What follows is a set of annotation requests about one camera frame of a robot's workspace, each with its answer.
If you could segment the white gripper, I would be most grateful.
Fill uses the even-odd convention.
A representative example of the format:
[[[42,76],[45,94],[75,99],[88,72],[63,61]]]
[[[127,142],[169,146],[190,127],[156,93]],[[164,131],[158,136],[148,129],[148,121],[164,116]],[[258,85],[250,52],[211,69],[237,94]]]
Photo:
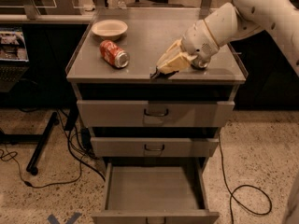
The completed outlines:
[[[208,61],[219,51],[219,45],[210,33],[204,20],[197,21],[176,40],[156,63],[157,70],[162,74],[170,74],[188,68],[192,61]]]

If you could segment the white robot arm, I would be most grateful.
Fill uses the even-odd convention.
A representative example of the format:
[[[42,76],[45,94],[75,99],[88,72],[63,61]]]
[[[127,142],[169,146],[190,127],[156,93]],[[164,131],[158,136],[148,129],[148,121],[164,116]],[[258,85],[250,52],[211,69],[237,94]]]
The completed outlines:
[[[156,77],[205,69],[227,43],[266,31],[299,75],[299,10],[290,0],[232,0],[194,23],[156,63]]]

